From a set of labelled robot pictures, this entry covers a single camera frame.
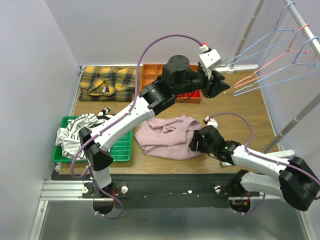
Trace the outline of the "mauve tank top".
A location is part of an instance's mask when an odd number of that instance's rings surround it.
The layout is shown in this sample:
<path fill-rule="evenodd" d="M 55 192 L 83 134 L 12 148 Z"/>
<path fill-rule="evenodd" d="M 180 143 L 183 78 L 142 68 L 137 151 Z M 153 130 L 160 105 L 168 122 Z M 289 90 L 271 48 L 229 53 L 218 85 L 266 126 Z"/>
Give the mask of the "mauve tank top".
<path fill-rule="evenodd" d="M 194 131 L 202 124 L 190 116 L 151 118 L 142 122 L 134 137 L 144 154 L 170 160 L 188 160 L 200 155 L 189 147 Z"/>

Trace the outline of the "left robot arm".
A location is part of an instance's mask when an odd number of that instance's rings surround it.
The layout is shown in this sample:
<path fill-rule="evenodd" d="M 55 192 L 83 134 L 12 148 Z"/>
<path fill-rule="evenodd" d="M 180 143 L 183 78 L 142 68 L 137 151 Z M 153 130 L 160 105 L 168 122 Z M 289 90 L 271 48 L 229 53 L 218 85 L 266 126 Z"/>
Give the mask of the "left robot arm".
<path fill-rule="evenodd" d="M 200 54 L 197 71 L 183 55 L 174 55 L 163 66 L 157 79 L 144 87 L 137 98 L 107 122 L 93 129 L 79 131 L 83 151 L 95 180 L 93 191 L 101 198 L 111 191 L 109 166 L 113 157 L 109 149 L 127 132 L 151 119 L 176 102 L 176 97 L 193 91 L 202 91 L 206 98 L 214 98 L 230 88 L 224 77 L 216 71 L 222 64 L 216 50 Z"/>

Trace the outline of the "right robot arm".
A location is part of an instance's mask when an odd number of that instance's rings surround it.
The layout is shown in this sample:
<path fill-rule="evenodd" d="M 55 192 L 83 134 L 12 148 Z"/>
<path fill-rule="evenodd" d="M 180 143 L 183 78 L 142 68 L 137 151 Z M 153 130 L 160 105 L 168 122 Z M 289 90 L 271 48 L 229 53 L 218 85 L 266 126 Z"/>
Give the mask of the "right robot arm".
<path fill-rule="evenodd" d="M 195 130 L 189 147 L 220 162 L 257 171 L 242 169 L 221 187 L 232 197 L 259 192 L 282 198 L 303 212 L 319 199 L 320 180 L 300 157 L 287 159 L 254 151 L 239 142 L 225 140 L 212 125 Z"/>

